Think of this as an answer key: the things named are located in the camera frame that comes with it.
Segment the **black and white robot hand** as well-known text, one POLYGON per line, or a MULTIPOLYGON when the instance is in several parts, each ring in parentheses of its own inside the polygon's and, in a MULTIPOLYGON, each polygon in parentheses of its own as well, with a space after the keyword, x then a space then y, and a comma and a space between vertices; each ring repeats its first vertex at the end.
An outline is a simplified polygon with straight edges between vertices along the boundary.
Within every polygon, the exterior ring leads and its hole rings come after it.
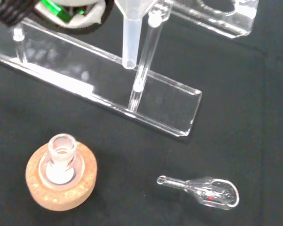
POLYGON ((26 18, 52 31, 89 34, 110 15, 113 0, 0 0, 0 23, 13 27, 26 18))

